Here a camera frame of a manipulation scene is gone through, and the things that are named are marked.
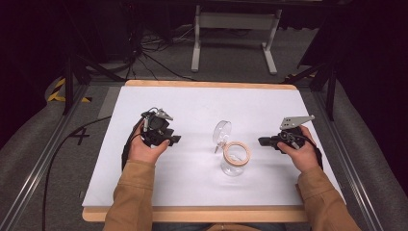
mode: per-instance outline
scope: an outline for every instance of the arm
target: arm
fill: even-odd
[[[135,135],[140,133],[140,124]],[[135,136],[129,158],[114,192],[114,204],[105,218],[105,231],[151,230],[155,164],[169,141],[150,148]]]
[[[154,169],[147,162],[127,162],[105,218],[105,231],[151,229]]]
[[[306,127],[300,127],[303,135],[313,141],[309,130]],[[308,142],[299,150],[295,150],[282,142],[279,142],[278,146],[291,156],[294,165],[301,171],[298,186],[312,229],[314,231],[360,230],[348,213],[339,192],[336,191],[319,167],[314,147]]]

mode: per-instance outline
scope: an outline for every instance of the handheld controller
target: handheld controller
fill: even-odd
[[[136,136],[141,136],[144,144],[147,146],[158,146],[165,140],[169,140],[169,146],[173,146],[181,139],[181,136],[171,136],[174,130],[168,128],[168,120],[173,120],[173,118],[163,111],[163,109],[152,108],[149,111],[141,114],[141,119],[133,127],[132,133],[123,147],[122,169],[125,168],[127,159],[129,157],[130,145]],[[143,126],[141,127],[140,133],[135,134],[136,129],[142,122]]]
[[[277,136],[272,137],[261,137],[258,142],[261,146],[271,146],[275,150],[280,150],[278,143],[281,141],[294,149],[300,149],[306,141],[308,141],[314,148],[316,157],[318,159],[319,166],[323,169],[323,163],[321,159],[321,152],[307,137],[303,136],[302,130],[299,125],[307,121],[313,120],[315,117],[310,116],[299,116],[299,117],[285,117],[282,121],[280,129],[282,130]]]

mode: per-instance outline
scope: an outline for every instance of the yellow tape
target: yellow tape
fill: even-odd
[[[65,102],[65,97],[58,96],[58,93],[60,92],[60,89],[63,87],[64,84],[65,84],[65,78],[61,77],[60,81],[58,81],[57,85],[54,87],[50,96],[48,97],[48,101]],[[84,97],[81,100],[81,102],[83,103],[90,103],[91,101],[92,101],[92,97]]]

